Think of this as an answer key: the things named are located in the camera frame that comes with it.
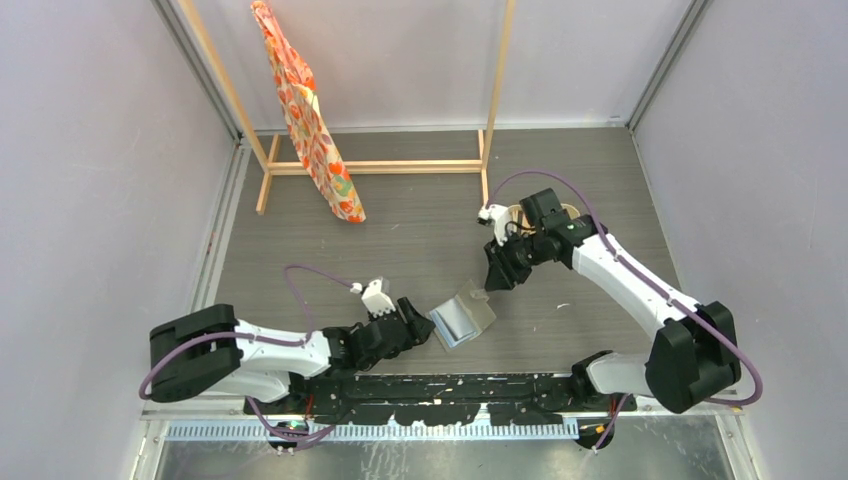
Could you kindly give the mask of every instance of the patterned fabric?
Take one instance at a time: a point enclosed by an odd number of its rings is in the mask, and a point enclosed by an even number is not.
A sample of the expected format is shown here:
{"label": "patterned fabric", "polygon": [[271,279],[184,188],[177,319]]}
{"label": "patterned fabric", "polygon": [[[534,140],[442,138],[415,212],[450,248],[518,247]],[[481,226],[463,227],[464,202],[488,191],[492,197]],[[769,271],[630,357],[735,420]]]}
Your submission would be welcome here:
{"label": "patterned fabric", "polygon": [[251,9],[265,37],[277,95],[300,163],[337,217],[362,222],[365,210],[321,118],[312,70],[289,45],[271,9],[258,1],[251,4]]}

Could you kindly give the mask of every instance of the floral print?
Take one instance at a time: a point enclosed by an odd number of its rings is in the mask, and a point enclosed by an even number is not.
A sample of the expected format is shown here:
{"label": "floral print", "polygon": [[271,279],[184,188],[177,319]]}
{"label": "floral print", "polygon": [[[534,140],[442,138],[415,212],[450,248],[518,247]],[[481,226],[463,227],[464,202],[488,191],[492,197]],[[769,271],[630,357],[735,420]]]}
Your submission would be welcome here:
{"label": "floral print", "polygon": [[277,96],[300,163],[327,199],[333,214],[349,222],[362,222],[365,210],[321,118],[312,70],[289,45],[271,9],[259,1],[250,8],[265,37]]}

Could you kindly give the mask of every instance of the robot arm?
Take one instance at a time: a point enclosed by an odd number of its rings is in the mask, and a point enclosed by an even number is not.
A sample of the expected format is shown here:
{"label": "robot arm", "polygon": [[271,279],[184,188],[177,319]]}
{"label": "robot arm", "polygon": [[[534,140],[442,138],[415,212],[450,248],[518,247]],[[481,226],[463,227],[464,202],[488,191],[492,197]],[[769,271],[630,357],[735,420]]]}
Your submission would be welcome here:
{"label": "robot arm", "polygon": [[[551,189],[521,201],[532,233],[510,230],[507,209],[483,207],[478,222],[494,227],[494,239],[484,250],[489,261],[486,290],[512,290],[524,283],[532,267],[560,262],[596,283],[618,302],[654,341],[650,355],[600,352],[572,367],[573,390],[578,397],[635,393],[656,397],[669,410],[682,413],[739,381],[739,361],[666,298],[675,298],[698,312],[734,344],[733,317],[722,304],[702,305],[686,296],[636,261],[610,234],[616,256],[603,243],[588,215],[571,219]],[[622,265],[624,257],[642,276],[654,281],[670,297],[649,287]]]}
{"label": "robot arm", "polygon": [[[154,377],[151,398],[166,403],[215,392],[274,402],[288,395],[290,374],[345,378],[429,338],[433,323],[405,297],[395,305],[388,296],[388,281],[378,278],[364,288],[354,284],[351,291],[361,293],[367,324],[329,327],[308,335],[250,324],[237,319],[231,305],[219,304],[153,329],[151,365],[203,335],[231,332],[237,338],[203,343],[176,357]],[[255,341],[257,336],[288,346]]]}

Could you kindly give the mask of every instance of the wooden frame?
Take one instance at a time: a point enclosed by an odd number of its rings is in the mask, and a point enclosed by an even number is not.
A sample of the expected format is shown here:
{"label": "wooden frame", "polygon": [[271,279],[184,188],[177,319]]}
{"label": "wooden frame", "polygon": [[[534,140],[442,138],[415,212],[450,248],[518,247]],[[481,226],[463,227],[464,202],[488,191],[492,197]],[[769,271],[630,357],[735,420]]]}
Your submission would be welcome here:
{"label": "wooden frame", "polygon": [[[260,215],[265,213],[265,207],[268,204],[268,196],[271,192],[271,184],[275,176],[287,175],[306,175],[306,170],[300,162],[278,162],[277,156],[280,152],[280,142],[282,136],[275,134],[271,142],[271,149],[266,155],[262,144],[259,142],[259,137],[253,129],[250,119],[247,117],[247,112],[244,110],[235,87],[227,74],[221,58],[212,40],[209,37],[206,27],[203,24],[200,14],[194,6],[193,0],[178,0],[180,8],[188,20],[191,30],[194,32],[195,39],[198,42],[200,50],[206,56],[209,66],[215,74],[218,84],[220,85],[224,96],[230,103],[233,113],[241,123],[244,130],[244,136],[247,138],[250,147],[253,149],[256,158],[259,160],[259,166],[265,176],[262,179],[262,186],[259,189],[259,199],[256,202],[256,212]],[[495,117],[498,112],[498,103],[501,95],[501,83],[503,80],[503,69],[506,63],[506,53],[509,48],[509,36],[512,31],[512,17],[515,11],[515,0],[506,0],[506,11],[504,13],[503,29],[501,30],[500,47],[498,50],[498,61],[495,67],[495,82],[492,88],[492,100],[489,104],[489,118],[486,122],[486,132],[477,131],[477,143],[479,147],[479,158],[468,160],[368,160],[347,162],[345,166],[353,175],[364,174],[414,174],[414,173],[479,173],[480,186],[482,191],[483,203],[489,201],[489,181],[487,168],[489,166],[489,156],[492,148],[492,135],[494,134]]]}

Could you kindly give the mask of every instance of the white wall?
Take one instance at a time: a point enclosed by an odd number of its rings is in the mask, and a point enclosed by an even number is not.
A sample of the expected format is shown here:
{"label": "white wall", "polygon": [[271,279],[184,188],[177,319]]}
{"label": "white wall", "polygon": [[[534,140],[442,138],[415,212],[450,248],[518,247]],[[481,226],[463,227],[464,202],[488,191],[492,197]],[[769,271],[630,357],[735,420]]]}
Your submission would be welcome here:
{"label": "white wall", "polygon": [[771,478],[844,478],[848,4],[713,2],[636,138],[681,281],[763,373]]}
{"label": "white wall", "polygon": [[[195,2],[257,129],[285,129],[250,2]],[[486,121],[505,0],[266,0],[331,128]],[[501,125],[631,114],[689,0],[517,0]]]}
{"label": "white wall", "polygon": [[0,59],[0,476],[114,480],[231,140],[150,2],[2,2]]}

